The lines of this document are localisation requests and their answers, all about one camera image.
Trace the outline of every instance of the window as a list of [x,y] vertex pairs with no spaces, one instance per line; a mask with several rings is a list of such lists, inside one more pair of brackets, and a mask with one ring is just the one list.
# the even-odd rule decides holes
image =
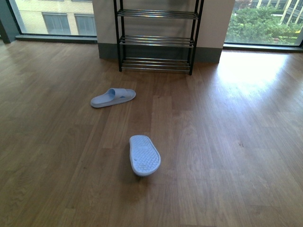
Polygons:
[[287,23],[289,18],[290,18],[290,15],[288,13],[286,13],[283,23]]
[[261,2],[261,6],[267,6],[268,2],[269,2],[268,0],[262,1],[262,2]]
[[[83,26],[77,25],[75,14],[94,15],[92,0],[8,1],[23,34],[84,35]],[[88,35],[93,34],[92,29],[86,30]]]
[[251,7],[251,8],[256,8],[256,7],[257,7],[257,5],[258,5],[258,3],[257,3],[257,2],[252,2],[252,3],[251,3],[251,5],[250,5],[250,7]]
[[289,8],[294,8],[295,4],[296,4],[297,0],[292,0],[292,2],[289,5]]
[[90,14],[75,14],[79,35],[97,35],[95,18]]
[[[299,4],[303,0],[291,0],[288,4]],[[262,7],[234,8],[227,30],[225,42],[229,44],[294,45],[301,43],[299,35],[303,24],[298,23],[293,9],[279,10],[268,0],[258,1]]]
[[297,20],[297,17],[295,15],[292,16],[292,18],[290,19],[291,22],[295,22]]
[[298,5],[297,5],[296,10],[300,11],[302,9],[302,6],[303,6],[303,0],[300,0]]
[[278,6],[279,9],[284,9],[284,7],[285,7],[285,3],[280,3]]
[[70,35],[71,30],[64,13],[42,13],[49,34]]

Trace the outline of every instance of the metal shoe rack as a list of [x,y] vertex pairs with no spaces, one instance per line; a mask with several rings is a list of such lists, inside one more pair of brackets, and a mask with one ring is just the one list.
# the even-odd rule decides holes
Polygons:
[[[195,10],[193,12],[184,11],[166,11],[166,10],[140,10],[124,9],[123,0],[120,0],[120,10],[117,9],[117,0],[114,0],[116,38],[119,60],[119,71],[122,69],[138,70],[161,70],[161,71],[180,71],[192,74],[196,44],[199,35],[201,15],[204,0],[196,0]],[[119,35],[118,17],[121,18],[121,31]],[[146,36],[146,35],[126,35],[124,28],[124,17],[155,17],[170,19],[187,19],[192,20],[192,29],[190,37],[163,37],[163,36]],[[185,47],[188,48],[187,59],[156,59],[156,58],[127,58],[126,45],[143,45],[143,46],[163,46],[163,47]]]

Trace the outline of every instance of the gray baseboard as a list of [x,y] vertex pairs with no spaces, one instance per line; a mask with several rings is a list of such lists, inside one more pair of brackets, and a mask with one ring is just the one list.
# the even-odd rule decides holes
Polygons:
[[274,45],[254,45],[254,44],[224,44],[224,50],[235,51],[263,51],[263,52],[284,52],[303,53],[303,47],[294,46],[274,46]]
[[[98,43],[99,57],[117,59],[117,45]],[[195,62],[219,63],[222,49],[197,47]],[[160,46],[126,46],[127,57],[187,59],[188,48]]]
[[72,43],[72,44],[96,44],[96,37],[84,37],[75,35],[17,35],[16,40],[51,42],[51,43]]

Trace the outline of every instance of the light blue slipper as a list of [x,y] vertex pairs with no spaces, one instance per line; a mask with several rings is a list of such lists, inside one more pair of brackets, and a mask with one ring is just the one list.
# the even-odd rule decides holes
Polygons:
[[124,88],[110,88],[103,95],[94,97],[90,101],[90,105],[95,108],[125,103],[132,100],[136,96],[134,90]]
[[138,176],[148,176],[160,166],[161,157],[150,138],[135,135],[129,139],[130,159],[133,171]]

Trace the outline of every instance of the tree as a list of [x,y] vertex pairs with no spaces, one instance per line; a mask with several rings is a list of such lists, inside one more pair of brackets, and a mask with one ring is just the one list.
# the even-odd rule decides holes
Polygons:
[[239,9],[231,17],[226,42],[249,44],[290,44],[302,26],[294,23],[281,24],[273,16],[274,7]]

